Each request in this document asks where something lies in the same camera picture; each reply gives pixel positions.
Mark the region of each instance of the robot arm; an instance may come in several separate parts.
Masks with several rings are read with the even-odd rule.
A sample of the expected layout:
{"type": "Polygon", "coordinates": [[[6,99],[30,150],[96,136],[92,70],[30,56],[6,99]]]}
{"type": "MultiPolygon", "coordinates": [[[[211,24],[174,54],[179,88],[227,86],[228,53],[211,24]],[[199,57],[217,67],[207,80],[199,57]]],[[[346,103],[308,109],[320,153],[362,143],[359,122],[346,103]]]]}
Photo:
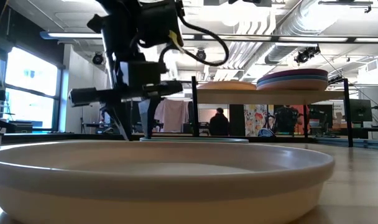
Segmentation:
{"type": "Polygon", "coordinates": [[[178,81],[162,82],[160,74],[167,72],[163,56],[170,49],[180,49],[195,60],[211,66],[224,64],[229,57],[226,44],[214,33],[191,25],[184,20],[182,0],[163,0],[142,3],[136,0],[97,0],[108,13],[95,15],[87,26],[103,35],[108,75],[112,89],[73,89],[70,100],[73,106],[100,102],[103,109],[115,120],[125,139],[131,135],[131,104],[122,102],[141,97],[139,112],[146,138],[151,138],[155,109],[161,96],[182,91],[178,81]],[[182,49],[183,41],[178,18],[191,28],[204,32],[221,43],[226,56],[220,62],[206,62],[182,49]],[[147,62],[138,45],[144,48],[167,44],[158,62],[147,62]]]}

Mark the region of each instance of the beige bowl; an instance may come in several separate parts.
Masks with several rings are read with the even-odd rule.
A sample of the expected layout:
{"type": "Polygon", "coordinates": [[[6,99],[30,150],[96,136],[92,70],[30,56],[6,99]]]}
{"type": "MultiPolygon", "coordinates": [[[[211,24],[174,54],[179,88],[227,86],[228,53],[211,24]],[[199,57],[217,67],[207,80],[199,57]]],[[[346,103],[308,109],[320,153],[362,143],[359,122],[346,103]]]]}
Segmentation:
{"type": "Polygon", "coordinates": [[[0,150],[0,207],[26,224],[287,223],[329,155],[290,147],[78,141],[0,150]]]}
{"type": "Polygon", "coordinates": [[[256,90],[257,87],[254,84],[240,81],[220,81],[220,82],[208,82],[197,89],[199,90],[256,90]]]}

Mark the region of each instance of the window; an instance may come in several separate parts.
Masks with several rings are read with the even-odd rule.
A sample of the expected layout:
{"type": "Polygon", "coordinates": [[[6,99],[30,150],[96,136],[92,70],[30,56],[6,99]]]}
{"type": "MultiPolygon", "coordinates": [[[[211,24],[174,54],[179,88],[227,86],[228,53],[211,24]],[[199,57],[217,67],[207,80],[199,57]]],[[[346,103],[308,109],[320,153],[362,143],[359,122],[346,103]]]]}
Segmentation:
{"type": "Polygon", "coordinates": [[[33,128],[52,128],[53,99],[6,88],[4,117],[31,121],[33,128]]]}
{"type": "Polygon", "coordinates": [[[28,52],[13,48],[8,54],[5,82],[55,96],[58,68],[28,52]]]}
{"type": "Polygon", "coordinates": [[[3,118],[30,121],[35,129],[57,129],[57,83],[60,70],[22,49],[8,54],[3,118]]]}

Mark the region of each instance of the man in dark jacket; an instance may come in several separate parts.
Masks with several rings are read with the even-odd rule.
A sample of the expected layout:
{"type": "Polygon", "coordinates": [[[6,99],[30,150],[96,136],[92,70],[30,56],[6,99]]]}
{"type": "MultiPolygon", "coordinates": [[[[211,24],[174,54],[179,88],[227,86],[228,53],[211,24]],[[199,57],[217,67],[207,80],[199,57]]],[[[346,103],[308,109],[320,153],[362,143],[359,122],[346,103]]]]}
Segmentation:
{"type": "Polygon", "coordinates": [[[218,108],[215,116],[210,119],[209,129],[212,136],[229,136],[229,121],[222,108],[218,108]]]}

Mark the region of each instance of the ceiling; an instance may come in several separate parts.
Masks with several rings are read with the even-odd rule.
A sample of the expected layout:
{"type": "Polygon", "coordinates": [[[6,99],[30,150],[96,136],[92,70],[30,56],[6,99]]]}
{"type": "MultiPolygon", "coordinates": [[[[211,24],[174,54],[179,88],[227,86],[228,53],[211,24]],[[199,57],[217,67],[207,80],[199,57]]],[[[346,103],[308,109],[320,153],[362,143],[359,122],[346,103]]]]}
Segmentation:
{"type": "MultiPolygon", "coordinates": [[[[272,34],[287,17],[285,15],[296,5],[298,0],[273,0],[272,7],[256,7],[250,3],[237,2],[233,5],[224,3],[220,6],[207,6],[211,0],[184,1],[186,20],[191,24],[204,27],[217,34],[272,34]]],[[[365,13],[365,7],[344,6],[328,8],[323,11],[315,4],[309,10],[308,26],[331,21],[320,35],[378,35],[378,1],[373,0],[372,11],[365,13]]],[[[10,6],[26,16],[43,29],[50,32],[91,32],[86,23],[94,14],[105,15],[101,6],[93,0],[10,0],[10,6]]],[[[181,26],[183,34],[195,31],[181,26]]],[[[95,52],[101,51],[101,40],[80,40],[70,42],[75,50],[88,60],[95,52]]],[[[219,68],[205,67],[192,58],[179,52],[170,52],[167,66],[176,69],[175,77],[188,80],[192,75],[209,80],[227,80],[235,77],[248,82],[255,82],[261,76],[293,68],[321,68],[333,72],[343,68],[344,75],[356,82],[358,70],[367,62],[378,58],[378,45],[356,44],[321,44],[322,55],[317,55],[307,63],[298,66],[293,61],[297,51],[286,55],[278,64],[269,65],[257,58],[263,57],[264,45],[256,43],[227,42],[231,49],[231,58],[219,68]]],[[[186,41],[185,48],[193,53],[204,49],[207,60],[221,60],[224,52],[215,41],[186,41]]],[[[145,51],[147,59],[156,60],[162,46],[145,51]]]]}

